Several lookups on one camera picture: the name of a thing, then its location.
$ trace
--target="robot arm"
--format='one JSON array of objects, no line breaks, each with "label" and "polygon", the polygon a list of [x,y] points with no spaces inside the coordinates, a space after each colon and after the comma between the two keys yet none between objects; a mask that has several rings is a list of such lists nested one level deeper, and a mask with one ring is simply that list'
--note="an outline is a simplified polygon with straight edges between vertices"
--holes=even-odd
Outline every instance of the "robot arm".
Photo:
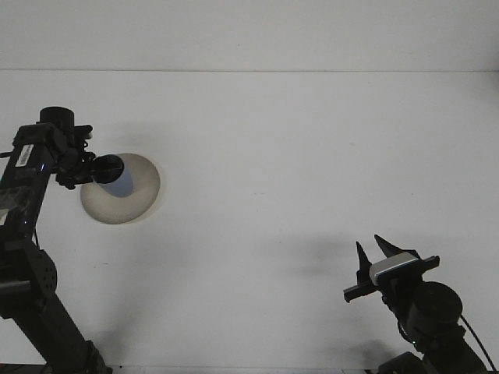
[{"label": "robot arm", "polygon": [[421,259],[415,250],[400,249],[375,236],[386,259],[372,264],[357,243],[360,268],[357,285],[344,290],[345,300],[380,291],[395,314],[400,334],[424,354],[421,362],[406,352],[380,366],[379,373],[479,374],[485,365],[464,341],[458,325],[462,303],[444,284],[426,282],[423,273],[437,267],[438,256]]},{"label": "robot arm", "polygon": [[110,372],[55,294],[54,262],[32,241],[51,174],[68,189],[92,182],[91,129],[74,126],[68,109],[45,108],[37,124],[19,128],[0,181],[0,315],[14,319],[54,374]]}]

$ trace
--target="black cable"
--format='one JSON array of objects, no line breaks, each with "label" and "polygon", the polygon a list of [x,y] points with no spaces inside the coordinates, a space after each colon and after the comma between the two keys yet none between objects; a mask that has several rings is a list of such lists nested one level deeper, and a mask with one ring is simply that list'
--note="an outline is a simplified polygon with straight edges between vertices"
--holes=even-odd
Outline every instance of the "black cable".
[{"label": "black cable", "polygon": [[475,331],[473,330],[473,328],[469,325],[468,321],[465,319],[465,317],[463,315],[461,315],[461,319],[462,319],[462,322],[465,323],[466,327],[468,327],[469,331],[471,332],[471,334],[475,337],[476,339],[476,342],[478,343],[478,345],[480,346],[480,348],[482,348],[482,351],[483,351],[483,354],[485,355],[485,357],[487,357],[487,360],[490,364],[490,366],[492,367],[492,370],[497,373],[497,369],[496,367],[494,366],[494,363],[492,362],[492,360],[490,359],[490,356],[489,354],[487,353],[487,351],[485,350],[485,347],[483,346],[482,342],[480,341],[480,339],[478,338],[478,336],[476,335]]},{"label": "black cable", "polygon": [[402,325],[400,324],[400,322],[397,322],[397,327],[398,327],[398,332],[402,335],[404,340],[408,341],[410,344],[412,344],[411,340],[407,336],[407,333],[404,331],[404,329],[402,329]]}]

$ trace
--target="label sticker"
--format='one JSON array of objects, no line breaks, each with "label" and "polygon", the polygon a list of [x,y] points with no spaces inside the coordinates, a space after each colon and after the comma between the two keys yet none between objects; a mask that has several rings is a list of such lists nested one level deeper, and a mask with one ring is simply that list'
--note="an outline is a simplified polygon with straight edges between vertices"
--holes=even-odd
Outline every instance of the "label sticker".
[{"label": "label sticker", "polygon": [[8,209],[0,209],[0,226],[5,224],[5,220],[7,219],[8,213],[9,213]]},{"label": "label sticker", "polygon": [[33,150],[33,147],[34,147],[33,144],[27,144],[26,146],[23,147],[23,150],[21,151],[19,159],[16,162],[17,168],[21,168],[21,167],[27,165],[28,160],[30,159],[30,155],[31,155],[31,151]]}]

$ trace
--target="round plate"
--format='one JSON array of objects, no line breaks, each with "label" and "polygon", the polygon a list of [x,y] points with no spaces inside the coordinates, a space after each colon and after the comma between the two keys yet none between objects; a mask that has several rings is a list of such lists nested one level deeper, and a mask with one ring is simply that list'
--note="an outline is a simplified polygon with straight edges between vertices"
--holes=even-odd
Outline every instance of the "round plate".
[{"label": "round plate", "polygon": [[157,168],[147,158],[133,153],[118,156],[132,176],[131,195],[115,197],[95,182],[81,186],[83,208],[92,218],[106,224],[123,224],[146,213],[156,200],[161,184]]}]

